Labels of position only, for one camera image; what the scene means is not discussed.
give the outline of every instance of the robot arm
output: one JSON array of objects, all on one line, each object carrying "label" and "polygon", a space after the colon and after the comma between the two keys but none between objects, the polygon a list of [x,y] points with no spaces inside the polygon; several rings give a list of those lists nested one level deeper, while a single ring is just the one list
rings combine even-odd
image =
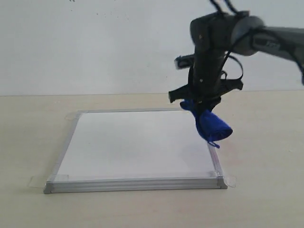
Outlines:
[{"label": "robot arm", "polygon": [[170,102],[191,99],[200,110],[212,110],[221,96],[242,90],[239,79],[221,79],[226,60],[235,53],[251,56],[258,51],[294,61],[302,72],[304,84],[304,29],[267,27],[263,20],[248,11],[237,11],[225,0],[233,15],[223,12],[214,0],[217,12],[194,19],[190,35],[194,54],[175,59],[177,69],[189,69],[188,84],[169,92]]}]

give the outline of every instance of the blue fabric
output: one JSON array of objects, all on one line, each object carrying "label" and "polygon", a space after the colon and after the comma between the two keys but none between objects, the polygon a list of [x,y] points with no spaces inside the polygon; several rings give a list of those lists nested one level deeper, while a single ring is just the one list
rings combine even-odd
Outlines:
[{"label": "blue fabric", "polygon": [[192,112],[199,135],[210,145],[219,148],[214,142],[226,139],[232,134],[232,128],[211,111],[206,110],[198,115],[192,100],[184,100],[180,105],[182,109]]}]

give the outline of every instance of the white board surface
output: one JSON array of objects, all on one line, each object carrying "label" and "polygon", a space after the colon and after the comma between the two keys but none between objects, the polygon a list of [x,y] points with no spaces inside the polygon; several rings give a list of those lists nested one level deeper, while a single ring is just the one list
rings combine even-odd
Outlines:
[{"label": "white board surface", "polygon": [[[232,3],[269,26],[304,28],[302,0]],[[166,93],[187,83],[173,61],[194,51],[191,20],[214,11],[208,0],[1,0],[0,95]],[[302,89],[292,62],[240,60],[244,90]]]},{"label": "white board surface", "polygon": [[191,113],[86,113],[54,182],[216,176]]}]

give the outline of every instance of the whiteboard frame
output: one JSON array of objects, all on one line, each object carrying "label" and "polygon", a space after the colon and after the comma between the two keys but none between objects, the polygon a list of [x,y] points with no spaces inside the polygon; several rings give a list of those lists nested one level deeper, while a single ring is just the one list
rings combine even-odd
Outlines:
[{"label": "whiteboard frame", "polygon": [[44,194],[68,192],[99,192],[99,191],[127,191],[127,190],[178,190],[178,189],[227,189],[223,171],[219,163],[216,150],[208,145],[216,177],[199,178],[140,178],[119,180],[83,180],[83,181],[55,181],[63,158],[70,145],[78,121],[82,114],[87,113],[117,113],[117,112],[155,112],[181,111],[180,108],[137,108],[137,109],[109,109],[78,111],[72,121],[71,129],[65,140],[63,150],[53,168],[51,175],[43,189]]}]

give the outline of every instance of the table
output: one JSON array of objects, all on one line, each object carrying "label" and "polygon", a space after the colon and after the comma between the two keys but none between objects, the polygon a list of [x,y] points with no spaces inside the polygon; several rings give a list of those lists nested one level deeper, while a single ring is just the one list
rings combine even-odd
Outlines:
[{"label": "table", "polygon": [[235,188],[43,195],[76,111],[179,104],[167,94],[0,97],[1,227],[302,227],[304,91],[222,98],[214,111],[234,133],[218,156]]}]

